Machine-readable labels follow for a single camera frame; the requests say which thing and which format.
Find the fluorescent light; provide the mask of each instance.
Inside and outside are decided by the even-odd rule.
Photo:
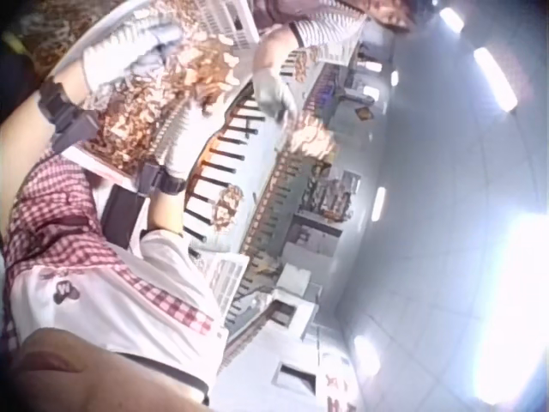
[[[368,70],[375,71],[377,73],[381,72],[383,65],[378,62],[365,62],[365,67]]]
[[[440,10],[440,16],[453,31],[455,31],[456,33],[462,32],[465,23],[453,9],[447,7],[446,9]]]
[[[524,215],[495,260],[495,296],[480,342],[475,395],[514,402],[527,388],[549,342],[549,218]]]
[[[378,187],[376,193],[376,200],[374,200],[374,208],[371,212],[371,221],[378,221],[381,217],[381,211],[383,209],[383,203],[385,202],[385,188]]]
[[[395,70],[393,73],[391,73],[391,86],[396,86],[399,81],[400,79],[398,76],[398,71]]]
[[[484,71],[486,80],[490,83],[492,92],[501,108],[506,112],[513,110],[518,104],[518,100],[494,57],[486,48],[481,47],[474,51],[474,59]]]
[[[360,371],[366,376],[376,376],[381,364],[376,349],[370,341],[363,336],[357,336],[354,338],[354,347],[359,358]]]
[[[379,89],[377,88],[373,88],[372,86],[364,86],[362,93],[366,94],[367,96],[371,96],[374,101],[379,100]]]

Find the worker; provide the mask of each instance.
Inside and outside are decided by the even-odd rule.
[[[257,104],[282,121],[295,113],[295,100],[279,73],[298,48],[340,42],[357,33],[371,17],[393,31],[409,30],[423,0],[252,0],[259,30],[268,29],[253,63]]]
[[[106,242],[84,172],[47,150],[93,126],[75,104],[127,70],[162,64],[183,37],[169,22],[121,28],[0,127],[2,338],[10,393],[30,410],[194,411],[208,401],[227,330],[182,229],[185,181],[210,119],[191,106],[187,133],[168,150],[142,259]],[[8,400],[0,395],[0,410],[17,410]]]

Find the food tray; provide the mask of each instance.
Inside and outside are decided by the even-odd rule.
[[[199,28],[208,34],[223,34],[234,41],[235,51],[248,51],[259,42],[259,34],[245,0],[193,0],[200,16]],[[124,20],[142,7],[150,4],[150,0],[129,0],[116,7],[111,13],[103,17],[69,49],[67,54],[53,68],[55,75],[63,68],[81,57],[83,51],[90,45],[97,43]],[[241,23],[242,28],[235,27],[235,21]],[[63,152],[63,156],[85,169],[120,185],[129,191],[136,191],[136,176],[119,171],[107,162],[78,145],[72,146]]]

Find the red gingham shirt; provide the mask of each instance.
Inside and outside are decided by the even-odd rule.
[[[203,335],[213,319],[168,291],[135,276],[101,233],[89,183],[81,167],[54,156],[32,171],[12,210],[3,255],[3,349],[18,342],[9,300],[15,278],[36,265],[63,276],[67,270],[109,268],[180,324]]]

